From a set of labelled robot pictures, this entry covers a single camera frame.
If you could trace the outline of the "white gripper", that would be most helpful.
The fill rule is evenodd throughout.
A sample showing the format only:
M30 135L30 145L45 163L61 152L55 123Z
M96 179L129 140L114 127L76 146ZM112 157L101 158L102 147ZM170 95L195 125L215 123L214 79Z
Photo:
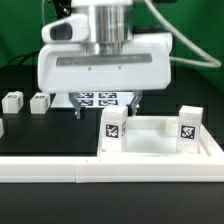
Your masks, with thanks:
M130 114L135 116L142 90L166 88L171 81L169 33L136 34L113 43L115 52L89 51L93 25L74 14L42 28L45 46L38 57L38 86L48 93L69 93L77 119L83 118L77 92L134 91Z

